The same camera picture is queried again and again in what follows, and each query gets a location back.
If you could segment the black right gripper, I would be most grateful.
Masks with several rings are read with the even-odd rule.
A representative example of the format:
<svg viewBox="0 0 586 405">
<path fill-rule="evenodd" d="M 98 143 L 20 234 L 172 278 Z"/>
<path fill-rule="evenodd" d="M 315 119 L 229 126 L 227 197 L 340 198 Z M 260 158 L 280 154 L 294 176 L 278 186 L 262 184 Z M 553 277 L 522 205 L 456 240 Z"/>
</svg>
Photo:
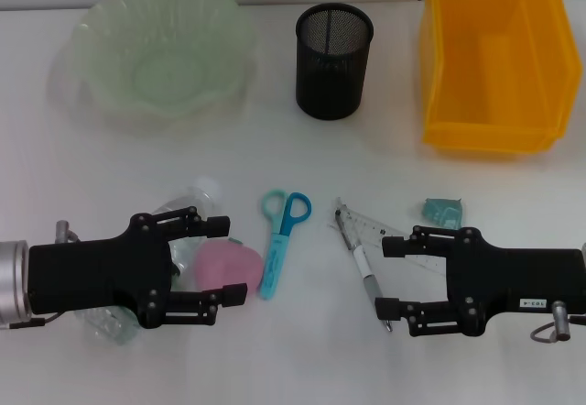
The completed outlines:
<svg viewBox="0 0 586 405">
<path fill-rule="evenodd" d="M 476 228 L 421 225 L 407 237 L 385 236 L 381 245 L 384 257 L 446 257 L 449 301 L 375 299 L 377 318 L 406 319 L 412 337 L 480 336 L 495 315 L 552 313 L 556 301 L 569 314 L 585 313 L 585 261 L 579 249 L 497 247 Z"/>
</svg>

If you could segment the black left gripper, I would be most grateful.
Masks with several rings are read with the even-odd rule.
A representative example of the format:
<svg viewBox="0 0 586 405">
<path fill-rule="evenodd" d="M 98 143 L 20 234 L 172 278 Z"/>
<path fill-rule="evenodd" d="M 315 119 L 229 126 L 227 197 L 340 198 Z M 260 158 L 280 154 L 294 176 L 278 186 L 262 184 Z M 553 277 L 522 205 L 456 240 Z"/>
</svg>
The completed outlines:
<svg viewBox="0 0 586 405">
<path fill-rule="evenodd" d="M 247 285 L 170 293 L 168 241 L 226 237 L 230 224 L 228 216 L 204 219 L 189 206 L 153 216 L 137 214 L 113 238 L 33 246 L 27 277 L 31 310 L 49 314 L 118 305 L 133 312 L 145 329 L 215 325 L 220 307 L 244 305 Z"/>
</svg>

